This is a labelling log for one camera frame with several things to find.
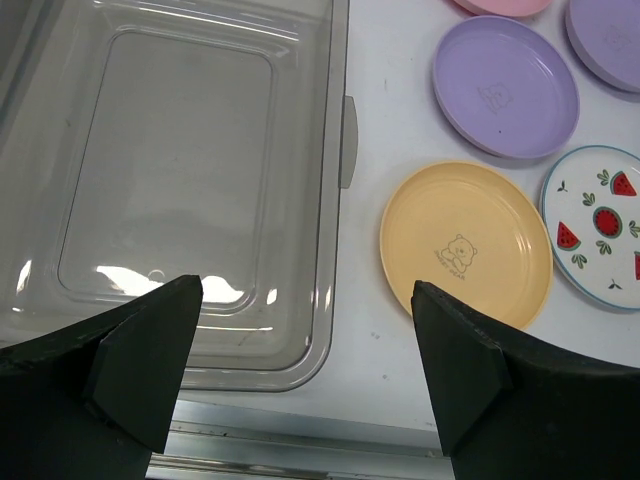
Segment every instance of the transparent plastic tray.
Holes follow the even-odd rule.
[[[51,3],[0,98],[0,340],[199,274],[184,387],[308,380],[355,162],[348,1]]]

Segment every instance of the white plate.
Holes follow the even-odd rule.
[[[640,310],[640,158],[601,145],[553,167],[541,197],[558,266],[586,295]]]

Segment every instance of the container handle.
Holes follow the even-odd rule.
[[[353,97],[344,97],[340,188],[351,186],[358,158],[358,115]]]

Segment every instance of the bear print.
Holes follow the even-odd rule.
[[[478,250],[462,235],[458,235],[449,244],[449,247],[441,252],[442,257],[449,260],[460,273],[467,271],[467,268],[473,263],[473,257],[477,254]]]
[[[496,115],[498,114],[498,110],[506,108],[507,105],[513,102],[511,93],[509,93],[509,90],[503,83],[496,83],[488,88],[478,88],[478,92],[487,106]]]

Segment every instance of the plate rim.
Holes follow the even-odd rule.
[[[585,46],[580,35],[578,34],[575,26],[576,24],[573,21],[574,14],[572,12],[574,8],[577,8],[575,5],[577,5],[576,0],[570,0],[567,4],[566,12],[564,15],[564,23],[565,29],[567,31],[567,37],[569,38],[569,44],[571,45],[571,48],[578,56],[580,61],[585,67],[587,67],[587,69],[591,73],[593,73],[596,77],[598,77],[601,81],[605,82],[609,86],[626,93],[640,93],[640,83],[629,83],[607,68],[603,67]]]
[[[504,152],[499,152],[498,150],[494,150],[494,149],[482,144],[477,139],[475,139],[468,131],[466,131],[454,119],[453,115],[450,114],[448,109],[445,108],[445,103],[442,101],[442,94],[441,94],[440,82],[438,80],[438,68],[437,68],[438,59],[440,58],[440,55],[442,54],[443,45],[448,40],[449,36],[456,29],[460,28],[461,25],[466,24],[466,23],[471,23],[471,22],[486,22],[486,21],[489,21],[489,20],[498,20],[498,21],[502,21],[502,22],[512,23],[512,24],[517,25],[517,27],[519,27],[519,28],[523,28],[523,29],[531,32],[533,35],[538,37],[543,43],[547,44],[547,46],[549,46],[551,48],[551,50],[560,59],[560,62],[564,65],[567,73],[569,74],[569,78],[571,80],[571,85],[573,87],[572,88],[572,91],[573,91],[572,95],[576,99],[576,115],[575,115],[575,118],[573,120],[573,126],[571,128],[571,132],[567,135],[567,138],[564,141],[562,141],[558,146],[555,146],[555,147],[553,147],[551,149],[544,150],[541,153],[537,153],[535,155],[522,155],[522,154],[511,155],[511,154],[507,154],[507,153],[504,153]],[[556,152],[560,151],[562,148],[564,148],[566,146],[566,144],[569,142],[569,140],[571,140],[571,138],[573,137],[573,135],[575,134],[575,132],[576,132],[576,130],[578,128],[578,124],[580,123],[580,116],[581,116],[581,113],[582,113],[582,106],[581,106],[581,101],[580,101],[580,91],[578,89],[578,83],[576,82],[575,75],[573,74],[573,72],[569,68],[569,64],[564,59],[564,57],[560,54],[558,49],[551,44],[551,42],[549,42],[545,37],[543,37],[541,34],[536,32],[533,28],[531,28],[531,27],[519,22],[518,20],[514,20],[513,18],[504,17],[504,16],[500,16],[500,15],[478,15],[478,16],[475,16],[475,17],[467,18],[467,19],[463,20],[462,22],[458,22],[453,27],[451,27],[449,30],[447,30],[444,33],[444,35],[442,35],[440,40],[438,41],[438,44],[436,46],[435,53],[434,53],[431,65],[432,65],[432,67],[431,67],[431,78],[432,78],[432,82],[433,82],[433,89],[435,91],[436,100],[438,101],[438,105],[440,106],[441,111],[443,112],[443,114],[445,115],[445,117],[447,118],[449,123],[455,128],[455,130],[463,138],[465,138],[467,141],[469,141],[470,143],[472,143],[473,145],[475,145],[476,147],[478,147],[480,150],[482,150],[484,152],[487,152],[487,153],[489,153],[491,155],[494,155],[494,156],[497,156],[497,157],[500,157],[500,158],[507,158],[507,159],[512,159],[512,160],[538,160],[538,159],[553,155],[554,153],[556,153]]]
[[[468,10],[469,12],[473,13],[474,15],[497,15],[497,16],[501,16],[501,17],[505,17],[505,18],[529,18],[532,17],[534,15],[537,15],[540,12],[543,12],[544,10],[546,10],[547,8],[549,8],[549,5],[551,5],[551,3],[553,2],[553,0],[544,0],[543,6],[535,11],[532,11],[531,13],[527,13],[526,15],[506,15],[504,13],[498,13],[494,10],[488,10],[480,5],[478,5],[476,3],[476,0],[454,0],[454,2],[458,5],[460,5],[462,8]]]
[[[507,183],[508,185],[510,185],[512,188],[514,188],[514,190],[516,191],[516,193],[518,195],[520,195],[531,207],[531,210],[534,213],[534,216],[536,217],[536,224],[542,228],[543,232],[546,232],[547,236],[547,248],[546,248],[546,257],[548,259],[548,263],[549,263],[549,278],[546,279],[546,290],[544,295],[542,296],[542,299],[540,300],[540,304],[538,305],[537,310],[535,311],[535,313],[531,316],[531,318],[522,326],[522,327],[514,327],[512,325],[506,324],[505,325],[509,325],[512,328],[516,328],[517,330],[520,331],[524,331],[527,328],[529,328],[531,326],[531,324],[540,316],[540,314],[542,313],[542,310],[544,309],[545,305],[548,303],[549,301],[549,297],[551,295],[551,290],[553,288],[553,265],[554,265],[554,257],[553,257],[553,247],[551,245],[551,237],[549,236],[549,232],[547,230],[547,224],[544,222],[540,212],[538,211],[538,209],[536,208],[535,203],[529,198],[529,196],[524,192],[524,190],[522,190],[515,182],[511,181],[511,179],[509,179],[506,175],[503,175],[502,173],[496,171],[493,168],[487,167],[485,165],[482,165],[480,163],[476,163],[476,162],[472,162],[472,161],[465,161],[465,160],[442,160],[442,161],[438,161],[435,163],[431,163],[429,165],[425,165],[421,168],[419,168],[418,170],[414,171],[413,173],[409,174],[407,177],[404,178],[404,180],[402,182],[400,182],[400,184],[394,189],[393,193],[391,194],[391,196],[389,197],[389,200],[387,201],[387,204],[384,208],[384,212],[382,214],[382,219],[380,221],[380,230],[378,232],[378,251],[380,254],[380,260],[382,263],[382,269],[384,271],[384,275],[385,278],[387,280],[387,285],[389,286],[389,288],[391,289],[391,292],[393,293],[393,296],[396,298],[396,301],[398,302],[398,304],[400,305],[400,307],[405,310],[408,314],[409,317],[413,318],[413,312],[411,312],[410,309],[407,309],[402,300],[400,299],[400,295],[398,294],[398,292],[396,291],[396,288],[394,287],[394,285],[392,284],[392,282],[389,280],[389,271],[387,269],[387,264],[385,261],[385,255],[383,253],[383,233],[385,231],[385,225],[387,222],[387,217],[388,217],[388,213],[390,210],[391,205],[393,204],[394,200],[396,199],[396,197],[398,196],[398,194],[400,193],[400,190],[402,190],[402,188],[409,183],[414,177],[417,177],[421,174],[423,174],[423,172],[425,172],[426,170],[429,170],[431,168],[436,168],[436,167],[441,167],[443,165],[458,165],[458,166],[462,166],[462,167],[473,167],[473,168],[478,168],[481,170],[484,170],[485,172],[488,172],[494,176],[496,176],[498,179],[502,180],[503,182]]]
[[[616,310],[622,310],[625,312],[640,312],[640,307],[623,307],[620,305],[616,305],[615,303],[611,303],[608,302],[604,299],[599,298],[598,296],[594,295],[593,293],[591,293],[589,290],[587,290],[585,287],[583,287],[580,282],[578,282],[573,275],[571,275],[571,273],[569,272],[569,270],[565,267],[564,262],[562,262],[558,256],[557,253],[557,249],[553,246],[553,240],[551,238],[551,231],[549,230],[549,227],[547,226],[547,209],[546,209],[546,197],[547,197],[547,190],[549,187],[549,184],[551,182],[551,177],[553,176],[553,174],[555,173],[556,169],[560,166],[560,164],[565,161],[568,157],[570,157],[571,155],[578,153],[582,150],[589,150],[592,148],[603,148],[605,150],[613,150],[615,152],[618,153],[624,153],[628,156],[630,156],[631,158],[635,159],[639,164],[640,164],[640,157],[634,155],[631,152],[628,152],[627,150],[624,150],[622,148],[619,147],[614,147],[612,145],[600,145],[600,144],[593,144],[593,145],[583,145],[581,147],[577,147],[574,148],[573,150],[567,152],[566,154],[564,154],[554,165],[553,167],[551,167],[551,170],[549,170],[549,173],[547,174],[547,178],[544,181],[544,184],[542,186],[542,193],[540,195],[540,215],[542,216],[542,220],[544,221],[545,227],[547,229],[547,232],[549,233],[549,243],[551,243],[551,250],[553,252],[553,258],[555,260],[555,264],[558,266],[558,269],[562,272],[562,274],[567,278],[567,280],[569,280],[569,282],[577,289],[579,290],[581,293],[583,293],[584,295],[586,295],[587,297],[589,297],[591,300],[594,300],[596,302],[598,302],[601,305],[606,305],[607,307],[610,308],[615,308]]]

